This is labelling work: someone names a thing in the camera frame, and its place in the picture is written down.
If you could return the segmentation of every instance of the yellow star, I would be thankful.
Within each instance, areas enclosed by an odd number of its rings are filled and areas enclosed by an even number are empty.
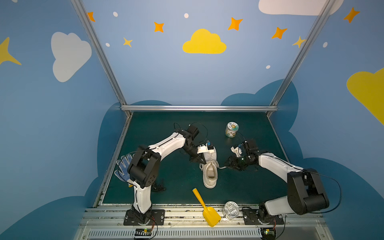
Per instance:
[[[14,57],[12,57],[9,54],[8,44],[9,44],[9,37],[6,38],[2,44],[0,44],[0,64],[2,64],[5,61],[10,61],[10,62],[21,65],[19,61],[17,61]]]
[[[161,31],[163,33],[163,25],[164,25],[164,23],[156,23],[155,22],[155,31]]]
[[[272,38],[280,38],[283,36],[283,33],[287,30],[288,28],[286,29],[280,29],[280,28],[277,28],[276,29],[276,33],[275,35],[272,37]]]
[[[300,47],[301,47],[301,44],[302,44],[304,41],[305,41],[305,39],[302,40],[302,39],[301,39],[301,36],[299,36],[299,40],[298,40],[296,43],[292,44],[292,46],[293,46],[293,45],[297,45],[297,46],[299,46],[299,48],[300,48]]]
[[[354,8],[351,9],[351,11],[349,12],[349,14],[343,19],[343,20],[348,20],[349,23],[352,22],[353,18],[359,14],[360,12],[358,11],[355,11]]]
[[[241,23],[241,21],[243,21],[243,20],[242,19],[236,20],[236,19],[232,18],[232,23],[229,26],[228,30],[236,29],[238,31],[239,30],[239,24]]]
[[[132,46],[131,46],[132,40],[128,41],[125,38],[124,38],[124,40],[125,40],[125,43],[123,45],[129,45],[132,48]]]

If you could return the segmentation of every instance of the black mounting plate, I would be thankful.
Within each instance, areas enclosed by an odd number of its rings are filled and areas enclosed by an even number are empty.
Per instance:
[[[262,225],[261,222],[257,218],[257,209],[243,209],[243,219],[245,225]],[[283,218],[279,218],[281,215],[276,215],[272,218],[271,222],[268,225],[274,225],[276,220],[276,225],[283,225]]]
[[[152,213],[151,213],[152,217],[155,218],[156,224],[158,226],[164,225],[164,213],[165,213],[164,209],[152,209]],[[153,220],[150,219],[146,226],[152,225],[152,223],[153,223]],[[140,226],[140,224],[136,222],[136,218],[132,209],[129,209],[125,213],[123,225],[124,226]]]

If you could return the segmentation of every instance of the yellow plastic shovel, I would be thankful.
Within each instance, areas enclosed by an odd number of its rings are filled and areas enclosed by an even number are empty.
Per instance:
[[[197,191],[195,188],[192,190],[195,196],[197,197],[197,200],[203,205],[204,211],[203,211],[203,216],[207,223],[213,227],[215,226],[221,219],[220,215],[216,212],[216,210],[213,207],[207,207],[203,201],[203,199],[200,196],[200,193]]]

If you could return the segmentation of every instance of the tin can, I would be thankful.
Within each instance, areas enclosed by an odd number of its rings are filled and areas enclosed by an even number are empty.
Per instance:
[[[224,205],[223,215],[228,220],[237,218],[239,212],[239,206],[235,202],[229,201]]]
[[[229,122],[227,128],[225,129],[225,135],[227,137],[235,137],[236,132],[239,130],[239,125],[235,122]]]

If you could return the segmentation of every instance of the shoelace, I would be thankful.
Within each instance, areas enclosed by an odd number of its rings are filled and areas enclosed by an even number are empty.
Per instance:
[[[208,163],[212,163],[212,164],[214,164],[218,169],[224,169],[224,168],[226,168],[226,167],[219,167],[219,165],[218,165],[218,161],[217,161],[217,160],[211,160],[211,161],[208,161],[207,164],[208,164]],[[205,164],[202,164],[202,163],[199,164],[199,168],[200,168],[201,171],[203,171],[203,167],[204,167],[204,165],[205,165]]]

